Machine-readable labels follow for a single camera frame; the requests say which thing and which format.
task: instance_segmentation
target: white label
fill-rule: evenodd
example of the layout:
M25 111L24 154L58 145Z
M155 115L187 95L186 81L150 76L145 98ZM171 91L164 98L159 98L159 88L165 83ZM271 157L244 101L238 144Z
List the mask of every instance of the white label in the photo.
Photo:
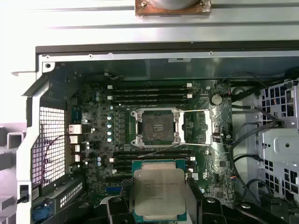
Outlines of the white label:
M192 174L192 178L193 178L195 181L198 181L198 173L193 173L193 174Z
M191 58L170 58L168 59L168 63L175 63L175 62L190 62Z
M37 188L32 190L32 201L34 201L38 197L39 197L39 188L37 187Z

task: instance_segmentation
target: circuit board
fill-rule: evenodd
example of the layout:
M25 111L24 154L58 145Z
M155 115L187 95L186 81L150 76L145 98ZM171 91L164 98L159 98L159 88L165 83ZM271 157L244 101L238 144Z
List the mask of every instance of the circuit board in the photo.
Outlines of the circuit board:
M186 159L186 177L194 178L205 196L217 198L222 204L231 207L234 188L229 185L227 189L231 168L228 152L223 147L223 144L232 141L231 101L230 97L223 97L220 105L212 105L210 99L215 94L229 95L229 85L210 80L115 80L106 84L82 84L73 96L76 103L72 104L71 122L87 124L93 129L84 135L84 141L92 142L93 146L83 152L84 161L88 162L87 165L83 163L83 166L89 200L98 205L104 197L118 195L124 184L131 183L132 161L140 160L139 156L143 155L142 159ZM132 113L140 108L177 108L185 111L209 109L212 142L209 146L178 145L162 153L148 155L161 148L140 148L132 144L138 135ZM161 113L159 118L169 120L170 115ZM151 120L151 116L152 113L147 112L145 118ZM205 142L207 126L203 113L188 112L184 120L186 142ZM151 125L155 131L159 131L164 124ZM171 136L167 135L166 140L158 144L171 143Z

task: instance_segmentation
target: cable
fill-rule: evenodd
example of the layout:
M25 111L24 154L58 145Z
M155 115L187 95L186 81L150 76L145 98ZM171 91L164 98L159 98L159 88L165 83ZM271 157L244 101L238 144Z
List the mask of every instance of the cable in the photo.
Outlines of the cable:
M242 71L242 72L234 72L232 74L230 74L227 78L224 78L220 84L224 83L226 80L228 80L229 78L233 77L233 76L238 76L238 75L251 75L253 78L256 79L256 81L258 81L264 88L268 88L269 86L263 82L259 77L257 77L255 74L253 74L252 72L248 72L248 71Z
M24 195L23 197L20 197L18 200L17 200L17 204L25 201L25 200L28 200L29 199L29 195Z
M232 176L232 177L230 177L229 180L228 180L228 183L227 183L227 185L226 185L226 193L227 193L227 196L229 195L229 193L228 193L229 183L230 183L231 181L236 181L235 178L236 178L236 176Z
M41 179L41 182L40 182L40 184L42 184L43 183L43 181L44 181L44 174L45 174L45 170L46 170L46 157L47 157L47 153L48 153L48 150L49 150L49 148L50 148L50 146L51 145L53 145L53 143L57 140L57 139L59 139L60 137L63 137L63 136L69 136L69 134L62 134L62 135L59 135L59 136L57 136L48 146L47 146L47 148L46 148L46 151L45 151L45 153L44 153L44 156L43 156L43 169L42 169L42 175L41 175L41 177L42 177L42 179Z
M260 125L259 125L259 123L257 123L257 122L248 122L248 123L245 123L245 124L243 124L241 127L239 127L239 129L235 132L235 141L236 141L236 138L237 138L237 134L239 133L239 131L243 128L243 127L245 127L246 125L256 125L257 127L259 127Z
M247 185L245 184L245 182L242 180L237 167L235 166L235 162L234 162L234 148L239 145L242 141L244 141L245 139L247 139L249 136L256 134L258 132L261 132L263 130L267 130L269 128L275 127L277 125L277 122L274 120L271 123L268 123L264 126L258 127L256 129L251 130L250 132L247 132L246 134L244 134L242 137L240 137L235 143L233 143L232 145L230 145L229 148L229 161L230 164L235 172L235 175L237 176L239 182L243 185L243 187L254 197L254 199L256 200L256 202L258 203L258 200L255 198L255 195L252 193L252 191L247 187Z
M263 115L265 115L270 120L279 121L276 117L272 116L271 114L267 113L266 111L263 111L262 109L260 109L256 106L239 106L239 105L232 104L232 108L244 109L244 110L256 110L256 111L261 112Z
M159 151L155 151L155 152L153 152L153 153L146 154L146 155L140 155L140 156L138 156L138 158L142 158L142 157L145 157L145 156L149 156L149 155L153 155L153 154L162 152L162 151L164 151L164 150L166 150L166 149L169 149L169 148L173 148L173 147L175 147L175 146L178 146L179 144L180 144L180 143L175 144L175 145L172 145L172 146L167 147L167 148L164 148L164 149L161 149L161 150L159 150Z
M244 154L244 155L240 155L239 157L235 158L234 159L234 162L237 162L239 159L242 159L242 158L246 158L246 157L250 157L250 158L253 158L259 162L263 161L262 158L260 158L258 155L256 154Z
M264 181L262 181L260 179L252 179L252 180L248 181L248 183L246 184L247 187L249 188L254 182L261 182L267 188L269 195L273 196L273 193L272 193L270 187L268 186L268 184L266 184ZM247 193L247 191L245 190L241 197L241 202L244 200L246 193Z
M248 109L248 108L252 108L251 106L237 106L237 105L232 105L232 107L234 108L238 108L238 109ZM242 137L240 137L237 141L235 141L232 145L230 145L230 148L229 148L229 161L230 161L230 164L235 172L235 175L237 176L239 182L243 185L243 187L245 188L245 190L247 190L252 196L253 198L256 200L256 202L258 203L258 200L255 198L255 195L252 193L252 191L249 189L249 187L247 187L247 185L245 184L245 182L242 180L238 170L237 170L237 167L235 166L235 162L234 162L234 148L236 146L238 146L242 141L244 141L245 139L247 139L249 136L253 135L253 134L256 134L256 133L259 133L263 130L267 130L269 128L272 128L272 127L275 127L277 125L277 121L278 119L273 117L272 115L266 113L263 111L263 114L268 117L268 118L274 118L272 120L271 123L268 123L264 126L261 126L261 127L257 127L249 132L247 132L246 134L244 134Z

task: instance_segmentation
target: mesh grille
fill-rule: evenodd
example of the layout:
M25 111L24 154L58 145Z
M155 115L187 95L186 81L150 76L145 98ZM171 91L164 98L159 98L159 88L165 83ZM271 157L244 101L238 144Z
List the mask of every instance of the mesh grille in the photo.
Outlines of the mesh grille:
M83 184L82 182L78 184L73 190L67 193L63 198L60 199L60 207L65 206L71 199L73 199L80 190L82 190Z
M32 182L43 187L65 174L65 134L64 110L40 107L40 135L32 148Z

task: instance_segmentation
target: metal bracket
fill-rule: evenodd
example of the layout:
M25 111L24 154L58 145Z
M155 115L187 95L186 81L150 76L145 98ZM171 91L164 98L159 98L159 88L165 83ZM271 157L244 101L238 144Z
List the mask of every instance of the metal bracket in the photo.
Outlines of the metal bracket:
M53 71L55 68L55 62L43 62L43 73Z

